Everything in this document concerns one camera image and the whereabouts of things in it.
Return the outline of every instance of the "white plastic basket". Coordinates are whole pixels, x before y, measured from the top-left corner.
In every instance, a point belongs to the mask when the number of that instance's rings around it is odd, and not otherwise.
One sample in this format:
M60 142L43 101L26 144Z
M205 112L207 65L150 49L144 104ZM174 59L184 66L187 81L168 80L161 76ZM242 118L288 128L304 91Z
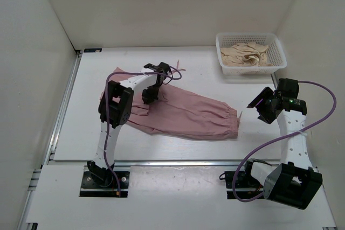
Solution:
M250 43L251 41L270 46L267 51L267 62L271 63L273 65L272 67L229 67L223 64L220 48L231 47L236 43ZM272 33L219 33L216 35L216 48L219 63L225 75L272 74L287 65L281 44L276 35Z

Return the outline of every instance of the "white floor panel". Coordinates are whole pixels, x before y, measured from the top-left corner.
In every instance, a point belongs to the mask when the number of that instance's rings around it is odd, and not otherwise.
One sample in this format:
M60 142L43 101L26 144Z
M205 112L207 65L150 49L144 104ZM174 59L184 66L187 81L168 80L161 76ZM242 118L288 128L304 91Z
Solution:
M197 94L226 102L243 111L236 140L193 141L171 136L150 136L130 126L121 129L115 160L242 159L260 144L278 137L276 122L265 124L255 109L246 106L266 86L273 88L270 76L226 78L215 47L104 48L99 53L84 53L59 136L57 161L92 159L100 135L99 97L105 80L116 67L137 72L145 64L161 61L176 66L180 60L183 78L171 84ZM256 158L279 159L279 143L261 150Z
M219 167L132 167L128 198L79 197L83 166L47 165L27 222L60 229L319 229L335 226L323 188L308 208L226 199Z

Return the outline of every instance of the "white wall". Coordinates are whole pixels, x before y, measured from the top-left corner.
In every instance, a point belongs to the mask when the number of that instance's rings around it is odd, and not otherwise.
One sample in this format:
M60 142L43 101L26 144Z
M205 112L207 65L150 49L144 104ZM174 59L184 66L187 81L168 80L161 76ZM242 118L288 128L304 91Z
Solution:
M218 32L276 32L293 0L50 0L73 45L210 46Z
M345 229L345 0L296 0L278 37L287 56L279 76L322 83L337 96L335 114L311 130L308 148L336 223ZM301 86L300 97L307 101L309 123L332 106L329 95L313 86Z
M15 229L75 54L48 0L0 0L0 229Z

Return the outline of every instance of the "crumpled fabric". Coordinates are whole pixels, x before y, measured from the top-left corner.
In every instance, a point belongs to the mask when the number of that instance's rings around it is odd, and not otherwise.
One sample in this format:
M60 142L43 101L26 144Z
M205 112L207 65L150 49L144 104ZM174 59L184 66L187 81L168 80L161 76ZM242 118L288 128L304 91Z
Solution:
M220 48L222 61L229 67L273 66L267 63L268 45L255 42L237 43L230 48Z
M114 75L110 80L119 82L130 75ZM238 136L237 111L214 99L162 85L158 100L144 104L141 93L133 98L130 126L150 135L164 134L193 140L224 140Z

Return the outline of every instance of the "beige cloth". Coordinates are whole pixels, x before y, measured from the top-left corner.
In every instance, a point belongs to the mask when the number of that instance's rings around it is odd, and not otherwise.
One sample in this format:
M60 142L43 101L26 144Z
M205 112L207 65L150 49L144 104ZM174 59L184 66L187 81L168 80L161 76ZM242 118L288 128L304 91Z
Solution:
M267 63L268 45L255 42L237 43L230 48L220 48L222 61L229 67L273 66Z

